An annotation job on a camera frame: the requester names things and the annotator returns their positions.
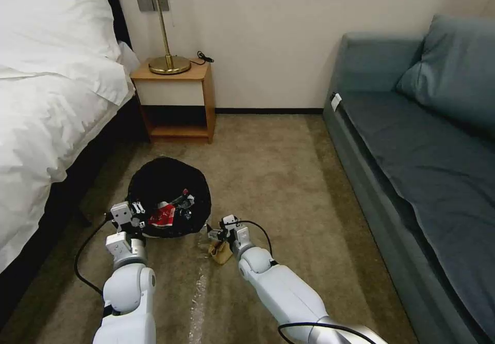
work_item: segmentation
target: black cable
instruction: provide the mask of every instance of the black cable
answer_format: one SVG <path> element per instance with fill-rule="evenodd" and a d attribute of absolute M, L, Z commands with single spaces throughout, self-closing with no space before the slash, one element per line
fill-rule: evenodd
<path fill-rule="evenodd" d="M 215 61 L 210 58 L 210 57 L 207 57 L 206 55 L 203 54 L 203 52 L 198 52 L 197 53 L 197 57 L 199 59 L 202 59 L 203 60 L 203 63 L 196 63 L 195 61 L 191 60 L 192 63 L 194 64 L 197 64 L 197 65 L 203 65 L 204 63 L 208 62 L 208 63 L 214 63 Z"/>
<path fill-rule="evenodd" d="M 272 257 L 273 257 L 272 243 L 270 242 L 270 237 L 268 237 L 267 231 L 265 231 L 261 225 L 255 223 L 255 222 L 252 222 L 251 220 L 238 220 L 238 221 L 236 221 L 236 224 L 239 224 L 239 223 L 248 223 L 248 224 L 252 224 L 252 225 L 255 225 L 258 228 L 260 228 L 263 231 L 263 233 L 265 234 L 265 237 L 267 238 L 268 248 L 270 249 L 270 255 L 272 255 Z"/>
<path fill-rule="evenodd" d="M 282 337 L 283 340 L 285 340 L 289 344 L 295 344 L 293 341 L 291 341 L 287 336 L 284 335 L 282 332 L 282 329 L 286 329 L 288 327 L 302 327 L 302 326 L 312 326 L 312 327 L 326 327 L 328 329 L 334 329 L 334 330 L 340 330 L 340 331 L 345 331 L 348 333 L 351 333 L 353 335 L 359 336 L 361 339 L 366 340 L 370 344 L 376 344 L 373 340 L 371 340 L 369 337 L 366 335 L 360 333 L 359 331 L 353 330 L 349 327 L 341 326 L 341 325 L 335 325 L 335 324 L 330 324 L 330 323 L 320 323 L 320 322 L 296 322 L 296 323 L 284 323 L 281 324 L 277 330 L 280 336 Z"/>
<path fill-rule="evenodd" d="M 94 291 L 96 291 L 103 299 L 103 291 L 101 291 L 98 287 L 96 287 L 95 285 L 93 285 L 91 282 L 89 282 L 87 279 L 85 279 L 80 273 L 79 273 L 79 268 L 77 266 L 78 262 L 79 262 L 79 258 L 81 256 L 81 253 L 83 252 L 84 248 L 86 247 L 86 245 L 88 244 L 88 242 L 91 240 L 91 238 L 94 237 L 94 235 L 106 224 L 106 222 L 108 221 L 108 218 L 105 217 L 105 220 L 103 221 L 103 223 L 101 223 L 94 231 L 93 233 L 91 233 L 91 235 L 86 239 L 86 241 L 84 241 L 84 243 L 82 244 L 82 246 L 79 248 L 79 251 L 77 252 L 76 254 L 76 257 L 74 258 L 74 273 L 76 274 L 76 277 L 79 278 L 83 283 L 85 283 L 86 285 L 88 285 L 89 287 L 91 287 Z"/>

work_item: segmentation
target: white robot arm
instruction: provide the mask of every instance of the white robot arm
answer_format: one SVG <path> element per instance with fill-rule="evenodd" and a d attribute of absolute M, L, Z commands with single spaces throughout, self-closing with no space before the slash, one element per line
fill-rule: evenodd
<path fill-rule="evenodd" d="M 255 288 L 261 302 L 279 325 L 308 323 L 288 327 L 287 334 L 311 344 L 386 344 L 365 327 L 353 330 L 368 340 L 344 331 L 336 331 L 317 324 L 335 325 L 328 316 L 320 296 L 288 267 L 278 264 L 268 250 L 254 246 L 248 227 L 235 216 L 225 217 L 220 230 L 208 232 L 210 238 L 227 240 L 239 263 L 239 271 Z"/>
<path fill-rule="evenodd" d="M 155 344 L 153 294 L 156 278 L 153 269 L 146 266 L 139 222 L 133 218 L 134 212 L 128 202 L 113 205 L 110 212 L 118 231 L 108 236 L 105 243 L 113 255 L 113 274 L 103 287 L 102 325 L 93 344 Z"/>
<path fill-rule="evenodd" d="M 127 202 L 111 209 L 117 233 L 107 237 L 106 247 L 113 255 L 113 275 L 103 288 L 104 316 L 93 344 L 156 344 L 153 318 L 155 273 L 146 267 L 144 239 L 140 224 Z M 268 250 L 254 246 L 248 227 L 230 215 L 220 222 L 221 229 L 208 226 L 208 236 L 228 241 L 239 263 L 242 277 L 255 289 L 277 320 L 279 331 L 311 344 L 386 344 L 365 327 L 355 334 L 317 325 L 335 325 L 320 296 L 288 267 L 278 264 Z"/>

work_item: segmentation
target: baseboard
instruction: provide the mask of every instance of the baseboard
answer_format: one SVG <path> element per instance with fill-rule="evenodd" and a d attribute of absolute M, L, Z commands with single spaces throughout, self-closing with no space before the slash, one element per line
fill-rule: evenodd
<path fill-rule="evenodd" d="M 215 108 L 223 114 L 322 114 L 323 108 Z"/>

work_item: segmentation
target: bed frame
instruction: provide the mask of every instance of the bed frame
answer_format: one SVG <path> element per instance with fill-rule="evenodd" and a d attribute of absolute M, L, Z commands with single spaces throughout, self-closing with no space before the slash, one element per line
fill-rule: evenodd
<path fill-rule="evenodd" d="M 131 46 L 119 0 L 108 1 L 112 7 L 113 28 L 117 40 Z M 57 243 L 68 221 L 75 216 L 81 219 L 79 202 L 93 184 L 100 168 L 119 140 L 147 140 L 136 96 L 119 110 L 100 134 L 81 152 L 67 170 L 67 178 L 61 183 L 52 184 L 38 230 L 20 255 L 0 274 L 0 286 L 2 286 L 0 330 Z"/>

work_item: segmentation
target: beige carpet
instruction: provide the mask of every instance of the beige carpet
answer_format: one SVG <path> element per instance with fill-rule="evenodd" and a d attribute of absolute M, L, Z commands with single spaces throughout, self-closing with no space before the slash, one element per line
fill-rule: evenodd
<path fill-rule="evenodd" d="M 274 257 L 286 264 L 344 324 L 362 324 L 390 344 L 416 339 L 320 116 L 219 116 L 214 143 L 123 146 L 106 163 L 81 208 L 98 224 L 123 200 L 132 174 L 160 155 L 200 169 L 212 195 L 212 219 L 232 214 L 263 225 Z M 73 257 L 91 230 L 71 222 L 4 330 L 4 343 L 90 343 L 101 302 L 77 280 Z M 110 224 L 81 258 L 102 286 L 111 275 Z M 252 229 L 254 241 L 266 245 Z M 157 275 L 158 343 L 281 343 L 277 323 L 241 278 L 206 256 L 204 234 L 148 242 Z"/>

